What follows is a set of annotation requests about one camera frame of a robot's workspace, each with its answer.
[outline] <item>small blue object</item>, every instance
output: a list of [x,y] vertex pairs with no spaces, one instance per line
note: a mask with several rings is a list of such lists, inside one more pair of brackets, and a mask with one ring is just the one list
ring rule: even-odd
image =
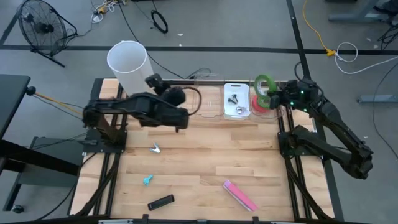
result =
[[144,185],[145,185],[145,186],[148,186],[150,180],[151,180],[153,177],[154,177],[153,175],[149,175],[149,176],[145,177],[145,178],[144,178]]

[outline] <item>green tape roll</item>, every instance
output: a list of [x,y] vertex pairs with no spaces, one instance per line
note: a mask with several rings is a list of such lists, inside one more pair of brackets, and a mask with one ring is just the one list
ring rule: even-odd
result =
[[262,82],[267,82],[268,84],[268,91],[273,92],[277,90],[277,86],[275,84],[275,81],[273,78],[271,78],[269,75],[259,75],[256,77],[254,81],[254,91],[256,92],[258,99],[257,103],[259,106],[262,108],[269,109],[269,96],[267,95],[267,91],[263,91],[261,89],[261,83]]

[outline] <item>white cup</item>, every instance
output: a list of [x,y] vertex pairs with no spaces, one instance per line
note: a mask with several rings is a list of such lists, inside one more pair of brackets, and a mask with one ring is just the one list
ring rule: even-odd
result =
[[135,41],[122,41],[111,48],[106,57],[108,66],[126,93],[150,92],[145,78],[154,74],[145,47]]

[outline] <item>gray floor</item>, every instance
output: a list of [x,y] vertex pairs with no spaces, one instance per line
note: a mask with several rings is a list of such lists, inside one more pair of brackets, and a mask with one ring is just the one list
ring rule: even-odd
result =
[[[80,33],[90,28],[90,0],[56,1],[48,0],[64,17],[73,22]],[[304,0],[293,0],[298,26],[306,49],[321,49],[316,35],[302,19]],[[0,31],[12,19],[20,1],[0,1]],[[138,3],[147,13],[152,9],[150,2]],[[279,47],[296,48],[289,13],[285,1],[280,0],[163,0],[157,3],[159,11],[169,23],[169,34],[150,29],[148,20],[130,4],[124,7],[127,19],[138,38],[148,46],[225,46],[225,47]],[[309,0],[307,17],[323,35],[329,48],[336,48],[340,42],[352,42],[361,50],[371,50],[378,45],[376,39],[387,29],[385,24],[341,24],[327,20],[328,13],[355,10],[359,5],[332,4]],[[132,40],[122,20],[120,11],[106,14],[104,21],[95,24],[93,31],[85,37],[71,42],[71,45],[110,46],[121,40]],[[5,44],[27,45],[18,25],[14,26]],[[398,50],[398,42],[388,50]],[[22,50],[0,50],[0,73],[29,75],[31,85],[38,92],[61,101],[85,105],[89,98],[93,80],[111,77],[106,64],[106,51],[64,51],[56,59],[66,68]],[[299,60],[297,54],[239,53],[239,52],[150,52],[162,65],[182,74],[200,68],[211,68],[213,73],[225,78],[250,78],[260,73],[269,73],[277,80],[294,78],[293,66]],[[391,56],[359,56],[358,61],[342,65],[346,70],[358,70],[370,64],[391,58]],[[332,58],[325,55],[307,55],[311,75],[325,91],[326,96],[339,108],[347,125],[364,139],[374,151],[374,169],[367,180],[355,180],[341,171],[335,164],[334,170],[345,220],[366,223],[394,223],[398,206],[398,162],[393,153],[377,136],[372,123],[371,105],[355,102],[361,94],[373,94],[381,77],[394,62],[366,70],[357,75],[342,74]],[[155,72],[164,78],[173,76],[160,67]],[[385,80],[380,93],[396,93],[397,70]],[[380,132],[392,147],[398,146],[395,135],[397,121],[396,105],[378,105],[376,123]],[[21,145],[30,144],[34,136],[67,138],[83,132],[81,122],[43,104],[35,98],[25,97],[13,119],[5,139]],[[339,144],[327,133],[328,141]],[[0,176],[0,204],[4,203],[15,174],[3,172]],[[16,215],[0,212],[1,222],[16,222],[35,219],[49,211],[67,194],[66,188],[25,186],[17,203],[26,211]],[[52,217],[66,215],[68,201]]]

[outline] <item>red object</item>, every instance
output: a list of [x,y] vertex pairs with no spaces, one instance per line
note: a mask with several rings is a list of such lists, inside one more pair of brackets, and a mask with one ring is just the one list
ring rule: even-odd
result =
[[253,100],[252,100],[252,102],[251,102],[251,105],[252,105],[253,108],[254,108],[257,112],[259,112],[259,113],[268,113],[268,112],[269,112],[269,109],[265,109],[265,108],[261,107],[261,106],[257,103],[257,99],[258,99],[258,98],[259,98],[259,97],[258,97],[257,95],[254,95]]

